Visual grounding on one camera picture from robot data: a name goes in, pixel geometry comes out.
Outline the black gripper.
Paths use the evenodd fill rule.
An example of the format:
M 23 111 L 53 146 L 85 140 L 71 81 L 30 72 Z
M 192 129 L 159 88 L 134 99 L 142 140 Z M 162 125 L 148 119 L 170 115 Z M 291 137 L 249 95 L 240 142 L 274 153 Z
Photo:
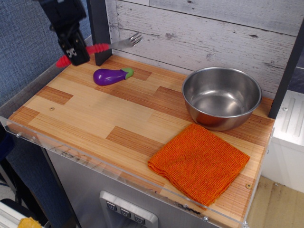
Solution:
M 80 21 L 86 18 L 84 6 L 79 0 L 40 0 L 43 11 L 57 34 L 58 42 L 67 63 L 78 66 L 90 60 L 84 38 L 80 32 Z

